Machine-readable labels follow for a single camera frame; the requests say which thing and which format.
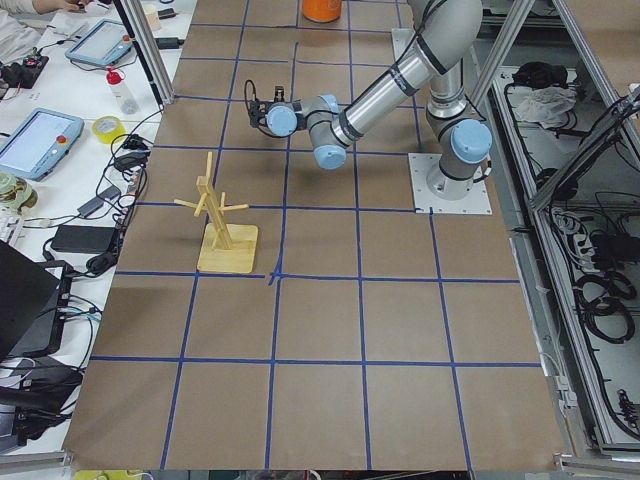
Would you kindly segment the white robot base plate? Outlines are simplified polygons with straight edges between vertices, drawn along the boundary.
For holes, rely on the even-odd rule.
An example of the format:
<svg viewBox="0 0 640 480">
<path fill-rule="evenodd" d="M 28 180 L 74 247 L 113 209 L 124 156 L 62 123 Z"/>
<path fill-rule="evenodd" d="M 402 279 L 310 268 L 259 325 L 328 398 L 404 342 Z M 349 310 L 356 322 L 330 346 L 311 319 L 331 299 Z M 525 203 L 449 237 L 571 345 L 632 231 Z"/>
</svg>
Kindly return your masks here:
<svg viewBox="0 0 640 480">
<path fill-rule="evenodd" d="M 422 214 L 491 215 L 482 169 L 472 179 L 458 181 L 440 171 L 440 154 L 409 153 L 414 210 Z"/>
</svg>

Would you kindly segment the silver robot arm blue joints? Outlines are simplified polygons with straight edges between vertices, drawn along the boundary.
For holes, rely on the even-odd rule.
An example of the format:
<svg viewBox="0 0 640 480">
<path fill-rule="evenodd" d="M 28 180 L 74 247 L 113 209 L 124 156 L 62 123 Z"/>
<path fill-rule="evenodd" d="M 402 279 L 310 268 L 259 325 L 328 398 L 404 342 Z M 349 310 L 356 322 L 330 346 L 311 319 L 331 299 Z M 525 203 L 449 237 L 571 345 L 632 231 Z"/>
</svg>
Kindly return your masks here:
<svg viewBox="0 0 640 480">
<path fill-rule="evenodd" d="M 288 102 L 277 89 L 267 130 L 284 138 L 308 133 L 318 165 L 333 170 L 347 149 L 400 104 L 427 87 L 426 117 L 441 145 L 440 171 L 468 180 L 488 157 L 489 128 L 472 118 L 462 80 L 462 59 L 479 32 L 483 7 L 476 0 L 413 1 L 413 36 L 400 56 L 356 100 L 340 108 L 332 95 Z"/>
</svg>

